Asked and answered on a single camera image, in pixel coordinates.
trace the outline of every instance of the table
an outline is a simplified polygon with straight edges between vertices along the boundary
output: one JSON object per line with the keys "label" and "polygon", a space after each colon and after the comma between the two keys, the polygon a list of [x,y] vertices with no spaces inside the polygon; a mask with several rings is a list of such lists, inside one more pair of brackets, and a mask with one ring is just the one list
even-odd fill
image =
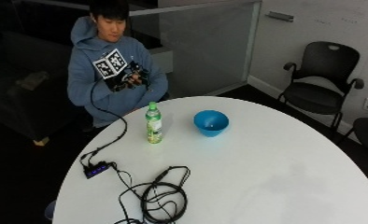
{"label": "table", "polygon": [[[368,179],[342,150],[300,121],[263,105],[222,97],[174,99],[158,107],[163,141],[147,142],[147,108],[142,108],[124,117],[127,135],[94,161],[115,161],[135,184],[152,181],[168,166],[188,166],[192,174],[183,188],[190,202],[178,223],[368,223]],[[194,127],[194,115],[204,109],[230,117],[228,129],[215,138]],[[123,127],[116,121],[83,154],[112,141]],[[87,179],[75,161],[54,223],[122,220],[124,190],[112,169]],[[142,219],[135,196],[124,202],[130,217]]]}

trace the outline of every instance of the person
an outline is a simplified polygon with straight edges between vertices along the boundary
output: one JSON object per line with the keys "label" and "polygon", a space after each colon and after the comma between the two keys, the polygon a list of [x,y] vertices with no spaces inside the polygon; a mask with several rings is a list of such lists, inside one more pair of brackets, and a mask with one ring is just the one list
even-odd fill
{"label": "person", "polygon": [[[116,121],[116,115],[123,117],[150,102],[159,101],[168,90],[166,74],[154,63],[150,51],[135,38],[123,35],[128,15],[127,0],[91,0],[90,16],[76,20],[71,32],[68,98],[74,105],[84,106],[95,128]],[[131,75],[119,89],[112,88],[94,65],[115,49],[127,61],[123,71]],[[139,71],[131,74],[131,63],[147,72],[147,80]]]}

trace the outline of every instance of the white wall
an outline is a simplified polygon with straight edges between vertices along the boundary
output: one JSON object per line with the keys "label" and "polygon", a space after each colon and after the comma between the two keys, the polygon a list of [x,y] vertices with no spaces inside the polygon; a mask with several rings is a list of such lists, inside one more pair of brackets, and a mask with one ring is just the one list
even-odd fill
{"label": "white wall", "polygon": [[[270,11],[295,16],[294,22],[266,16]],[[248,84],[278,97],[290,83],[287,62],[302,64],[307,43],[332,41],[354,47],[360,53],[359,65],[351,76],[366,82],[363,90],[351,90],[343,106],[340,132],[347,132],[359,117],[368,97],[368,0],[266,0],[260,10]],[[330,124],[332,116],[312,115]]]}

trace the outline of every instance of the hand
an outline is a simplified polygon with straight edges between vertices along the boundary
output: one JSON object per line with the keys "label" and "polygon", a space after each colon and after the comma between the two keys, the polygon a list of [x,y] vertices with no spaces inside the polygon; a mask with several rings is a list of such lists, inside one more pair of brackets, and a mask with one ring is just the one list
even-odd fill
{"label": "hand", "polygon": [[132,84],[132,85],[142,85],[142,79],[139,78],[139,74],[135,73],[131,77],[130,77],[130,80],[128,82]]}

